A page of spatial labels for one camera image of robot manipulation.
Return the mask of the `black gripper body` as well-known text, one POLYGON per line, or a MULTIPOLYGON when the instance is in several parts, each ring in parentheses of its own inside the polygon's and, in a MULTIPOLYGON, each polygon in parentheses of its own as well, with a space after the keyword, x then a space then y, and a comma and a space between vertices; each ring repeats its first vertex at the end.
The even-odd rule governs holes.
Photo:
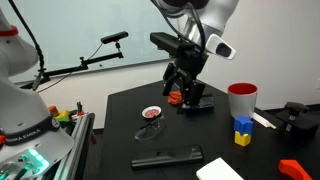
POLYGON ((192 79, 196 79, 202 72, 203 67, 208 59, 206 53, 200 53, 198 49, 184 50, 174 61, 174 64, 189 73, 192 79))

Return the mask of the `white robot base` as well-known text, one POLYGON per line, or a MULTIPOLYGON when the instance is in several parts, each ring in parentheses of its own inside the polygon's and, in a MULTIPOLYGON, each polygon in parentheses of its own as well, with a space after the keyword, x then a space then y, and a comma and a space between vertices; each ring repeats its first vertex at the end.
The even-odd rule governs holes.
POLYGON ((39 178, 74 144, 39 94, 10 80, 37 61, 35 48, 19 37, 17 28, 0 11, 0 129, 5 136, 1 180, 39 178))

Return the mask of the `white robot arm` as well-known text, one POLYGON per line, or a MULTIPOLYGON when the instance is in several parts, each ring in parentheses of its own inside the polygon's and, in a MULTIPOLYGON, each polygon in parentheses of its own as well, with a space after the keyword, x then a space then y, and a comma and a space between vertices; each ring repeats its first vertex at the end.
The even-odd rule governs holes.
POLYGON ((197 80, 208 56, 214 54, 232 60, 236 51, 222 35, 227 21, 235 11, 239 0, 151 0, 165 20, 187 16, 181 30, 170 22, 176 36, 165 32, 153 32, 150 41, 158 49, 166 51, 174 61, 165 71, 163 95, 168 96, 176 84, 182 94, 182 107, 209 107, 211 95, 203 95, 205 84, 197 80))

